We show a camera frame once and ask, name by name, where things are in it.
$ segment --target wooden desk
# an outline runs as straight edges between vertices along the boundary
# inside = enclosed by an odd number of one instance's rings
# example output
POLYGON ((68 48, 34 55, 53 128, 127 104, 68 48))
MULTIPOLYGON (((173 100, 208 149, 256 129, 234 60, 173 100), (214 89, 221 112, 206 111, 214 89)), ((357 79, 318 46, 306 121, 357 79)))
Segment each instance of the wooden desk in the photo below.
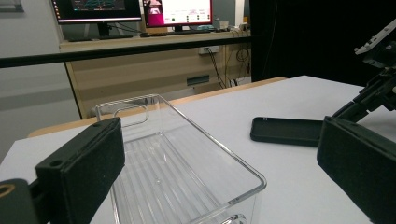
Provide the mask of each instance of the wooden desk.
MULTIPOLYGON (((237 86, 237 87, 232 87, 232 88, 223 89, 223 90, 219 90, 219 91, 210 91, 210 92, 206 92, 206 93, 202 93, 202 94, 198 94, 198 95, 184 97, 184 98, 170 101, 170 103, 173 105, 183 104, 183 103, 187 103, 187 102, 194 101, 194 100, 204 99, 204 98, 207 98, 210 96, 224 94, 227 92, 240 91, 240 90, 245 90, 245 89, 252 88, 252 87, 266 85, 269 83, 281 81, 283 79, 285 79, 285 78, 284 77, 274 77, 274 78, 265 79, 265 80, 258 81, 258 82, 248 83, 248 84, 237 86)), ((60 124, 60 125, 56 125, 56 126, 52 126, 52 127, 47 127, 47 128, 39 129, 39 130, 36 130, 36 131, 30 133, 28 135, 28 137, 39 136, 39 135, 46 134, 46 133, 55 133, 55 132, 59 132, 59 131, 67 130, 67 129, 81 127, 84 125, 90 125, 90 124, 95 123, 96 121, 97 121, 96 118, 89 118, 89 119, 82 119, 82 120, 73 121, 73 122, 69 122, 69 123, 65 123, 65 124, 60 124)))
POLYGON ((101 103, 151 93, 162 94, 191 87, 215 85, 219 82, 218 76, 226 85, 228 80, 249 76, 248 42, 219 45, 219 52, 213 53, 213 58, 209 54, 199 54, 198 48, 190 47, 191 43, 200 41, 236 41, 248 37, 249 33, 246 32, 224 32, 64 42, 60 45, 60 51, 79 53, 110 49, 156 49, 154 52, 134 55, 114 55, 66 62, 67 74, 76 97, 79 114, 86 119, 92 116, 92 108, 101 103), (176 46, 165 50, 162 48, 164 45, 176 46))

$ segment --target keyboard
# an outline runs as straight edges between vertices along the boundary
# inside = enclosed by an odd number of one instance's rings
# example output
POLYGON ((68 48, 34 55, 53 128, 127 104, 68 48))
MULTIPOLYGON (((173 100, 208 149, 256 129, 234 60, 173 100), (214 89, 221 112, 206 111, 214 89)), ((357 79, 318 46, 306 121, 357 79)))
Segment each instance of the keyboard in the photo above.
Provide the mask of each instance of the keyboard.
POLYGON ((198 35, 198 34, 208 34, 211 33, 210 30, 184 30, 178 32, 163 32, 150 34, 151 36, 165 36, 165 35, 198 35))

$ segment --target table surface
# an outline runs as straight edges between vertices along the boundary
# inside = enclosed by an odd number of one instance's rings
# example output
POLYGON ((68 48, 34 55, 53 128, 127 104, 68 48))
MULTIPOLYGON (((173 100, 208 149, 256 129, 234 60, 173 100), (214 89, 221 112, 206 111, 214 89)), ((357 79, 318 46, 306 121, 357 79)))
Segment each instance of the table surface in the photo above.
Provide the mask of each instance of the table surface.
MULTIPOLYGON (((183 114, 263 174, 260 223, 371 223, 318 166, 315 147, 254 142, 255 117, 323 119, 362 87, 314 77, 294 77, 176 105, 183 114)), ((383 106, 360 124, 396 141, 395 113, 383 106)), ((34 167, 86 126, 16 141, 0 166, 0 180, 35 179, 34 167)), ((114 223, 107 197, 92 223, 114 223)))
MULTIPOLYGON (((172 100, 172 101, 170 101, 170 103, 172 105, 184 104, 184 103, 194 101, 194 100, 205 99, 210 96, 220 95, 220 94, 224 94, 224 93, 228 93, 228 92, 232 92, 232 91, 241 91, 241 90, 245 90, 245 89, 252 88, 252 87, 258 87, 258 86, 266 85, 269 83, 281 81, 284 79, 285 79, 284 77, 273 77, 273 78, 265 79, 265 80, 258 81, 258 82, 252 82, 252 83, 248 83, 248 84, 237 86, 237 87, 222 89, 222 90, 218 90, 218 91, 209 91, 209 92, 205 92, 205 93, 201 93, 201 94, 197 94, 197 95, 183 97, 180 99, 172 100)), ((82 119, 82 120, 77 120, 77 121, 73 121, 73 122, 68 122, 65 124, 50 126, 50 127, 38 129, 38 130, 30 133, 28 135, 28 137, 35 137, 35 136, 39 136, 39 135, 46 134, 46 133, 55 133, 55 132, 59 132, 59 131, 67 130, 67 129, 77 128, 77 127, 84 126, 84 125, 90 125, 90 124, 95 123, 96 121, 97 121, 96 118, 90 118, 90 119, 82 119)))
POLYGON ((180 44, 198 41, 210 40, 227 40, 241 37, 249 37, 250 32, 221 32, 207 33, 197 35, 168 35, 168 36, 152 36, 150 38, 120 38, 110 39, 106 41, 82 41, 82 42, 63 42, 60 44, 60 52, 79 52, 84 50, 97 49, 116 49, 116 48, 132 48, 142 46, 155 46, 163 44, 180 44))

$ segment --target white table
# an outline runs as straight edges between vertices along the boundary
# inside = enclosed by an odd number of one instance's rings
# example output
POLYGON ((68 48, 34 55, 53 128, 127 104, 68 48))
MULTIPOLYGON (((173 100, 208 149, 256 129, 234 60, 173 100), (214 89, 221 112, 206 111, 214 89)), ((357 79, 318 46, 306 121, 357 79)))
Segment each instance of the white table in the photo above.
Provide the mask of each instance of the white table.
MULTIPOLYGON (((317 163, 315 147, 297 147, 250 140, 254 117, 323 119, 332 115, 362 87, 313 77, 216 95, 177 105, 187 117, 262 173, 260 223, 371 223, 317 163)), ((360 124, 396 141, 396 113, 383 106, 360 124)), ((35 179, 35 165, 84 127, 15 142, 0 166, 0 180, 35 179)), ((92 223, 114 223, 107 197, 92 223)))

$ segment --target desk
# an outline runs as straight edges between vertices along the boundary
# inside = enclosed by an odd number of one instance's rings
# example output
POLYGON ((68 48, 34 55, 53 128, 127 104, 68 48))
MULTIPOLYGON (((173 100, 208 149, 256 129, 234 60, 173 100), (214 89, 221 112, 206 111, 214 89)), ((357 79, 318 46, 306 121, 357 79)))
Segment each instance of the desk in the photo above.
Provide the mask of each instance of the desk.
MULTIPOLYGON (((253 142, 254 117, 323 119, 353 99, 362 87, 313 77, 295 77, 268 85, 177 104, 177 108, 262 173, 260 223, 371 223, 321 170, 314 147, 253 142)), ((360 124, 396 141, 395 113, 383 107, 360 124)), ((34 167, 85 126, 15 142, 0 166, 0 180, 35 179, 34 167)), ((114 223, 109 197, 92 223, 114 223)))
POLYGON ((131 49, 139 53, 65 63, 79 113, 86 119, 92 116, 92 108, 101 103, 208 84, 218 87, 218 76, 229 86, 228 80, 249 76, 249 43, 221 45, 213 58, 209 54, 198 54, 198 49, 191 47, 200 41, 237 41, 248 35, 247 32, 223 32, 64 42, 60 51, 131 49), (151 52, 141 53, 140 48, 151 49, 151 52))

